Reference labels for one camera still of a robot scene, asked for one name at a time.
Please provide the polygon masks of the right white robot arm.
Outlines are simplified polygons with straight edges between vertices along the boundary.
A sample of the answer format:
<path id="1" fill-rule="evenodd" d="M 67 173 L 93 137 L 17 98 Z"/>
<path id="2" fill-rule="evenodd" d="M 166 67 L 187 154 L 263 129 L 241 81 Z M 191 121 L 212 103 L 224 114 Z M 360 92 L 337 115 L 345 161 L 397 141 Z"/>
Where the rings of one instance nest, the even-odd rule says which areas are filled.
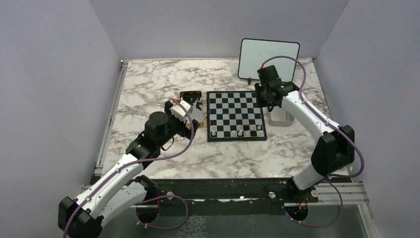
<path id="1" fill-rule="evenodd" d="M 353 163 L 354 130 L 340 126 L 316 109 L 291 81 L 283 82 L 275 66 L 257 71 L 260 83 L 255 84 L 259 107 L 283 108 L 310 133 L 316 142 L 311 163 L 287 181 L 286 196 L 293 202 L 306 194 L 306 189 L 333 172 Z"/>

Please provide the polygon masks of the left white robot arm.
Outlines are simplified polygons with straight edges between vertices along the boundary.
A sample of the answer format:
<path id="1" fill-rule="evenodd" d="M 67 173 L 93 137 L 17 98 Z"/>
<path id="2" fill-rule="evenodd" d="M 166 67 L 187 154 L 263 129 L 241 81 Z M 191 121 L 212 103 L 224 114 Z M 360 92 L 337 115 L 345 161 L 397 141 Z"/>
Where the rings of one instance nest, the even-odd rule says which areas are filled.
<path id="1" fill-rule="evenodd" d="M 97 238 L 114 217 L 135 204 L 147 204 L 145 213 L 159 213 L 157 184 L 140 173 L 153 161 L 159 161 L 164 145 L 176 135 L 193 141 L 199 123 L 191 118 L 192 106 L 173 99 L 164 111 L 153 112 L 144 131 L 133 140 L 125 153 L 103 177 L 77 195 L 59 203 L 58 227 L 63 237 Z"/>

